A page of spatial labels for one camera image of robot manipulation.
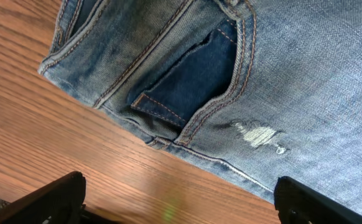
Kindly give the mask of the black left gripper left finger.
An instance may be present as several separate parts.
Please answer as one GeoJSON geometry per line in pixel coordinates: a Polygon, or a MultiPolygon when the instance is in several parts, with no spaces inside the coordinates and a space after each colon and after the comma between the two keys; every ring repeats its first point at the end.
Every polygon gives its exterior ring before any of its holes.
{"type": "Polygon", "coordinates": [[[0,209],[0,224],[79,223],[86,179],[71,172],[0,209]]]}

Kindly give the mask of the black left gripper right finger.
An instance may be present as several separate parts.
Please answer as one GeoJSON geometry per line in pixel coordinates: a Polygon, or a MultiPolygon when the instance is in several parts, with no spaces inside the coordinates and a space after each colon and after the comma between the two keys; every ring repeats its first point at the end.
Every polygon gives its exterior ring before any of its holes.
{"type": "Polygon", "coordinates": [[[282,224],[362,224],[362,216],[291,177],[278,178],[274,206],[282,224]]]}

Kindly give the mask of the blue denim jeans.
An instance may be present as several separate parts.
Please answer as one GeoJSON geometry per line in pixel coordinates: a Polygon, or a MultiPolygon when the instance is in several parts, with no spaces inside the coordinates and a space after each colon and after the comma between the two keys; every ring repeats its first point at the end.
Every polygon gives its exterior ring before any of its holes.
{"type": "Polygon", "coordinates": [[[268,202],[289,176],[362,215],[362,0],[66,0],[39,73],[268,202]]]}

